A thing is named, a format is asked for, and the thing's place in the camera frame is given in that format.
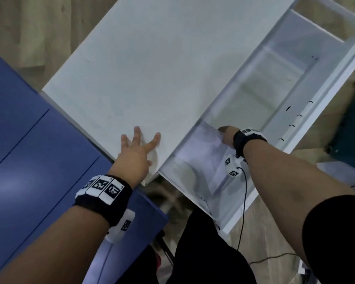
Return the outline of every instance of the black sleeve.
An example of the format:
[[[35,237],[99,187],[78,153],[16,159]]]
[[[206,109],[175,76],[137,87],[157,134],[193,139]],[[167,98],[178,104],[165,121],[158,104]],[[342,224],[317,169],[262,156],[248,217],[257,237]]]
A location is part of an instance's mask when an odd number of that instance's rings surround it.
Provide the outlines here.
[[[322,284],[355,283],[355,195],[327,199],[303,225],[308,264]]]

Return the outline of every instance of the forearm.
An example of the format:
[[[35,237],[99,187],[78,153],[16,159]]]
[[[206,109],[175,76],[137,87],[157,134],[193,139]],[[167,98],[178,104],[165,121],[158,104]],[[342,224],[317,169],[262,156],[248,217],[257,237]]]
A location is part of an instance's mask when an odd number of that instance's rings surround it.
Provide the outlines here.
[[[73,206],[0,272],[0,283],[81,283],[108,229],[101,215]]]
[[[355,195],[355,191],[264,141],[249,141],[243,153],[256,189],[280,231],[298,255],[306,260],[301,232],[308,213],[328,198]]]

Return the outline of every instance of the white shelf unit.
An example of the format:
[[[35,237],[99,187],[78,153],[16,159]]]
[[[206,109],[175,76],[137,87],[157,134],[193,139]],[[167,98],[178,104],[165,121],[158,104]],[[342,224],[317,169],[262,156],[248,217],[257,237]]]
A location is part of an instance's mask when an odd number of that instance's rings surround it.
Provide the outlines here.
[[[318,0],[355,24],[355,14]],[[213,101],[159,173],[211,215],[228,234],[258,196],[245,181],[226,176],[218,127],[259,129],[269,143],[291,153],[355,69],[355,36],[341,40],[290,9]],[[208,151],[208,146],[216,147]]]

